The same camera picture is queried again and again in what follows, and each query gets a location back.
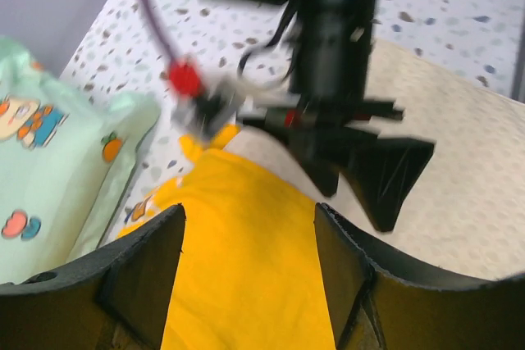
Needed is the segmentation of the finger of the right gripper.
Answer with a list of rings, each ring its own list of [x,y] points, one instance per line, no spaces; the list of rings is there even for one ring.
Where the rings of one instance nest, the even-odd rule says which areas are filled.
[[[394,229],[434,149],[431,141],[404,137],[364,142],[350,151],[343,175],[376,231]]]

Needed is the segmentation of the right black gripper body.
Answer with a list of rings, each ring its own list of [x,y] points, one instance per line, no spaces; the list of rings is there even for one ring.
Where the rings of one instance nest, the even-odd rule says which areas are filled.
[[[315,107],[300,102],[295,107],[268,107],[262,115],[241,114],[240,123],[261,130],[283,144],[321,195],[331,198],[338,188],[338,171],[320,159],[308,158],[306,148],[293,146],[292,136],[300,131],[344,128],[352,121],[370,121],[373,117],[401,121],[404,119],[404,109],[397,107],[393,101],[374,98],[354,104],[335,104],[333,107]]]

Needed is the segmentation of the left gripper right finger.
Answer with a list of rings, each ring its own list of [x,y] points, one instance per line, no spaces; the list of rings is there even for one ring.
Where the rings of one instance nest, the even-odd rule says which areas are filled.
[[[318,204],[315,235],[339,349],[522,349],[524,276],[489,281],[401,252]]]

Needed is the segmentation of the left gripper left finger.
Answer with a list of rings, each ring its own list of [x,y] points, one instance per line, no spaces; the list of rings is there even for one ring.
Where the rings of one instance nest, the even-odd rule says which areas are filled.
[[[1,286],[3,349],[159,349],[185,232],[185,210],[70,263]]]

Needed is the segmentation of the cream yellow-edged pillow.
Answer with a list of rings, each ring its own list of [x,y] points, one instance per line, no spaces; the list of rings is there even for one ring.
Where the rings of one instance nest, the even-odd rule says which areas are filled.
[[[396,98],[387,136],[433,139],[427,168],[382,240],[434,266],[487,280],[524,271],[524,107],[379,40],[371,93]]]

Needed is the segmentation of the yellow pillowcase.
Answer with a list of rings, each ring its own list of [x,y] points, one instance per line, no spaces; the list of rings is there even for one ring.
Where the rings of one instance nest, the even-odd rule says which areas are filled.
[[[165,349],[332,349],[315,203],[278,166],[272,141],[228,125],[210,143],[179,139],[192,163],[148,193],[122,235],[176,204],[185,233]]]

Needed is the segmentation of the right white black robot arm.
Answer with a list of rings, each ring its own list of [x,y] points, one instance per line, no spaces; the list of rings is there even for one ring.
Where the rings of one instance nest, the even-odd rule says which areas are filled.
[[[351,127],[373,117],[404,117],[392,101],[365,95],[376,0],[249,1],[285,7],[270,47],[289,24],[296,26],[289,77],[299,100],[294,107],[269,107],[261,118],[241,116],[241,123],[278,139],[323,196],[333,196],[345,178],[373,228],[392,231],[434,143]]]

